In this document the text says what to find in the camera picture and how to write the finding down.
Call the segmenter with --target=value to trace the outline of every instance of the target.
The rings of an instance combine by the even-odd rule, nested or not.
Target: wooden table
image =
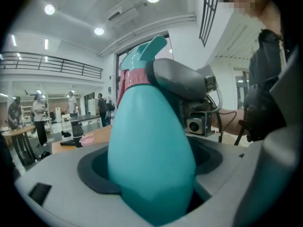
[[[112,130],[112,126],[108,125],[101,129],[87,132],[85,134],[94,134],[95,143],[99,144],[99,143],[109,142],[109,136],[110,136],[111,130]],[[52,144],[52,153],[53,154],[76,149],[75,146],[61,146],[60,142],[62,142],[62,141],[57,141]]]
[[[33,152],[33,149],[29,143],[29,140],[28,140],[28,136],[27,136],[27,132],[28,131],[31,131],[35,128],[35,126],[33,125],[30,125],[30,126],[25,126],[23,127],[22,129],[17,129],[17,130],[10,130],[10,131],[6,131],[6,132],[3,132],[2,135],[6,138],[6,137],[11,137],[12,141],[13,141],[13,146],[15,148],[15,151],[22,163],[22,165],[24,166],[28,166],[32,163],[35,162],[36,160],[36,157],[34,155],[34,152]],[[19,146],[24,146],[25,147],[25,150],[29,156],[29,161],[28,162],[25,162],[20,154],[20,151],[19,151]]]

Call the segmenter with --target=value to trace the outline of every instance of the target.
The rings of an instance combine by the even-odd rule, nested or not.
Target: gray robotic arm
[[[197,72],[171,59],[157,59],[145,70],[148,80],[163,92],[189,133],[205,137],[214,134],[211,114],[221,109],[222,97],[210,69]],[[213,109],[208,94],[215,90],[220,103]]]

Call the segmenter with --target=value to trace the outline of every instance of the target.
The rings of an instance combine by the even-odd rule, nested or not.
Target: black cable
[[[223,135],[223,132],[227,129],[227,127],[231,124],[231,122],[236,118],[237,116],[237,112],[236,111],[232,111],[232,112],[229,112],[229,113],[219,113],[219,114],[222,114],[222,115],[227,115],[227,114],[233,114],[235,113],[235,116],[232,118],[232,120],[230,120],[228,122],[228,124],[225,126],[224,130],[222,131],[222,135]]]
[[[234,143],[235,146],[237,146],[241,140],[241,137],[245,131],[245,128],[244,128],[244,124],[245,124],[245,121],[246,121],[246,115],[247,115],[247,107],[244,108],[244,117],[243,117],[243,124],[242,124],[242,127],[241,127],[241,130],[240,130],[240,133]]]
[[[215,108],[217,107],[216,103],[214,102],[214,100],[212,99],[211,96],[207,95],[208,99],[211,101],[212,104],[214,104]],[[219,143],[222,143],[222,137],[223,137],[223,131],[222,131],[222,120],[221,120],[221,117],[220,117],[220,114],[219,112],[216,112],[216,116],[217,116],[217,120],[218,120],[218,127],[219,127],[219,133],[220,133],[220,136],[218,138],[218,142]]]

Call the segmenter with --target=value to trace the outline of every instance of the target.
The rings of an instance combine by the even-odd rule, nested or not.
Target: railing
[[[204,0],[202,23],[199,34],[204,47],[208,40],[209,33],[213,26],[214,15],[216,14],[218,0]]]
[[[84,63],[49,55],[27,52],[2,52],[0,72],[6,69],[30,69],[68,73],[91,78],[101,78],[102,69]]]

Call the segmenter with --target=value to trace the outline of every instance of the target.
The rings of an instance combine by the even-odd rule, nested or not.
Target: person in dark clothes
[[[99,98],[98,112],[101,117],[102,126],[105,127],[106,126],[105,115],[106,115],[106,111],[107,111],[107,105],[106,105],[106,102],[104,101],[104,99],[102,98],[102,93],[98,94],[98,98]]]
[[[34,123],[35,123],[35,127],[37,129],[39,143],[41,146],[46,147],[48,142],[47,142],[44,121],[43,121],[44,110],[43,110],[42,104],[40,103],[40,100],[41,100],[41,96],[39,93],[37,93],[34,98],[32,112],[35,115]]]
[[[20,97],[16,97],[14,102],[9,106],[9,110],[8,110],[8,121],[9,121],[9,126],[12,130],[17,129],[18,125],[22,124],[21,117],[22,117],[22,112],[20,107]],[[16,138],[13,137],[12,140],[13,141],[17,140],[20,150],[24,154],[27,153],[24,149],[21,135],[17,135]]]
[[[0,158],[3,160],[5,166],[8,168],[9,173],[12,176],[12,180],[17,180],[20,177],[20,172],[16,168],[13,158],[9,152],[9,148],[6,145],[4,137],[0,134]]]
[[[260,47],[250,60],[250,85],[255,85],[278,76],[285,67],[285,57],[288,56],[289,52],[287,50],[284,51],[282,47],[281,16],[277,6],[271,0],[224,1],[233,2],[235,8],[241,9],[245,14],[259,19],[266,27],[266,29],[261,31],[258,37]],[[233,111],[237,112],[234,120],[232,120],[234,114],[231,113]],[[243,119],[244,110],[222,109],[220,113],[223,129],[231,121],[225,131],[238,135],[241,130],[239,120]],[[216,117],[212,118],[212,126],[219,127]]]

